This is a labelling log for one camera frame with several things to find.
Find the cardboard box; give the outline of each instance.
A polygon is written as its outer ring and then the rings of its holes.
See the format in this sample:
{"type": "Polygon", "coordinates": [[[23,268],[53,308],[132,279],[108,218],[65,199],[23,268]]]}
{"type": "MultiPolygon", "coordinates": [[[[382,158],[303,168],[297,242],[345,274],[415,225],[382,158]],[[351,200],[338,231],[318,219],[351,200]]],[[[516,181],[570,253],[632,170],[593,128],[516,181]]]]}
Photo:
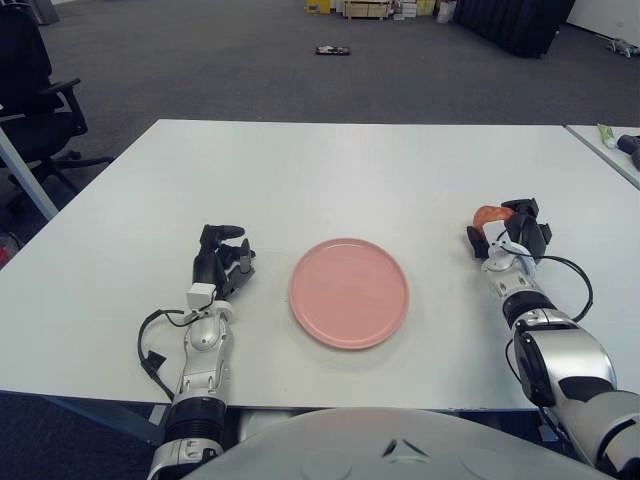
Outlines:
{"type": "Polygon", "coordinates": [[[307,0],[308,13],[331,13],[331,0],[307,0]]]}
{"type": "Polygon", "coordinates": [[[369,5],[366,3],[345,3],[344,4],[344,16],[345,17],[368,17],[369,5]]]}
{"type": "Polygon", "coordinates": [[[436,0],[418,0],[418,16],[433,15],[436,0]]]}
{"type": "Polygon", "coordinates": [[[370,17],[386,17],[387,16],[387,6],[386,5],[369,5],[369,16],[370,17]]]}

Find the small item on table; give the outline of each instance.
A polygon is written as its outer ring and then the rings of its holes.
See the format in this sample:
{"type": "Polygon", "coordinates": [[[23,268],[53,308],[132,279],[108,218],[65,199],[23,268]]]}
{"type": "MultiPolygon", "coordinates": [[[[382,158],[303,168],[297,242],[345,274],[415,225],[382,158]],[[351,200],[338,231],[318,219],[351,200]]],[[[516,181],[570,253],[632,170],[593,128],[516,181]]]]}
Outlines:
{"type": "Polygon", "coordinates": [[[496,220],[504,220],[506,222],[515,214],[516,212],[507,207],[491,207],[485,205],[484,207],[480,207],[473,216],[473,226],[484,237],[482,227],[485,223],[495,222],[496,220]]]}
{"type": "Polygon", "coordinates": [[[332,47],[331,45],[324,45],[322,47],[316,47],[316,55],[351,55],[351,49],[349,47],[332,47]]]}
{"type": "Polygon", "coordinates": [[[604,143],[607,148],[616,148],[616,138],[613,136],[613,130],[611,130],[611,127],[599,123],[598,130],[600,130],[602,143],[604,143]]]}
{"type": "Polygon", "coordinates": [[[623,135],[618,139],[618,148],[624,153],[631,155],[631,161],[636,170],[640,171],[640,136],[632,137],[623,135]]]}

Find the orange object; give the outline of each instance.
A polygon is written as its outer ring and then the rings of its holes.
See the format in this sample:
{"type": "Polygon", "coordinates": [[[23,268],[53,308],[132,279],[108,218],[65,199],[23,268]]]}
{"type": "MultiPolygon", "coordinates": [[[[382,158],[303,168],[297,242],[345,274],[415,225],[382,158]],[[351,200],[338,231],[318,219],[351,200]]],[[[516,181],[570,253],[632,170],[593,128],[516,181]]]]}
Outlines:
{"type": "Polygon", "coordinates": [[[495,222],[496,220],[507,221],[516,214],[513,210],[507,207],[490,207],[485,205],[476,210],[476,214],[473,216],[473,227],[478,230],[484,237],[484,230],[482,227],[485,223],[495,222]]]}

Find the black cable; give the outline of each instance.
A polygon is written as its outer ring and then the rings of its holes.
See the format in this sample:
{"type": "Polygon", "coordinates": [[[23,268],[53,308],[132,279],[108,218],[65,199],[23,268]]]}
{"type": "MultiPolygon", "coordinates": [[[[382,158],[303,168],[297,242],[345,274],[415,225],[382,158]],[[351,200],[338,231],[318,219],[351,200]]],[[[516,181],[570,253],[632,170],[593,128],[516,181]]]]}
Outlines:
{"type": "Polygon", "coordinates": [[[512,343],[513,343],[513,339],[507,342],[507,345],[504,347],[504,356],[507,359],[507,365],[509,365],[509,368],[511,369],[511,373],[513,373],[513,376],[516,377],[516,380],[518,380],[518,383],[522,383],[520,381],[520,377],[516,373],[515,368],[513,368],[513,365],[511,365],[511,359],[509,358],[509,347],[511,346],[512,343]]]}
{"type": "Polygon", "coordinates": [[[589,280],[589,276],[580,267],[580,265],[578,265],[578,264],[576,264],[576,263],[574,263],[571,260],[568,260],[566,258],[557,257],[557,256],[554,256],[554,255],[528,255],[526,253],[520,253],[520,252],[514,252],[512,250],[507,250],[504,247],[500,247],[500,248],[502,248],[502,250],[504,250],[505,252],[510,253],[512,255],[518,255],[520,257],[531,257],[534,260],[553,260],[555,262],[561,263],[561,264],[569,267],[571,270],[573,270],[578,275],[580,275],[582,280],[584,280],[585,285],[587,286],[587,291],[589,292],[589,297],[587,299],[587,303],[585,304],[584,308],[580,311],[580,313],[578,315],[573,317],[572,320],[574,322],[578,323],[580,320],[582,320],[585,317],[585,315],[587,314],[589,309],[591,309],[591,306],[593,305],[593,287],[591,286],[591,280],[589,280]]]}
{"type": "Polygon", "coordinates": [[[164,315],[167,318],[167,320],[169,320],[169,322],[175,327],[186,327],[187,325],[191,325],[193,322],[195,322],[198,319],[198,316],[196,316],[192,320],[186,323],[176,323],[169,316],[170,313],[175,313],[180,315],[180,314],[183,314],[184,312],[182,310],[156,310],[155,312],[153,312],[151,315],[149,315],[147,318],[144,319],[144,321],[142,322],[142,325],[140,325],[140,330],[138,330],[138,359],[140,360],[140,365],[142,366],[143,370],[147,372],[147,375],[149,375],[149,378],[151,378],[151,380],[153,380],[158,384],[158,386],[167,395],[167,397],[169,397],[169,400],[173,401],[173,391],[171,391],[171,389],[169,389],[169,387],[167,387],[167,385],[162,381],[162,379],[158,375],[157,369],[151,364],[151,362],[149,361],[149,358],[145,357],[144,354],[142,353],[142,336],[144,335],[144,331],[151,322],[153,322],[155,319],[157,319],[161,315],[164,315]]]}

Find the black object on floor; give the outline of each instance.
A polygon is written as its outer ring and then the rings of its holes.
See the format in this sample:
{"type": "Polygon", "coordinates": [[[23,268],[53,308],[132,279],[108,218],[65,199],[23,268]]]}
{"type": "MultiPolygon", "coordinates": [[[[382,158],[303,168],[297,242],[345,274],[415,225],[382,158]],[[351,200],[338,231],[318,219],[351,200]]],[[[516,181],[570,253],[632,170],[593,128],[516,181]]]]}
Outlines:
{"type": "Polygon", "coordinates": [[[458,0],[456,22],[522,57],[549,51],[575,0],[458,0]]]}
{"type": "Polygon", "coordinates": [[[351,49],[349,49],[349,47],[332,47],[331,45],[325,45],[324,47],[316,47],[316,55],[351,55],[351,49]]]}

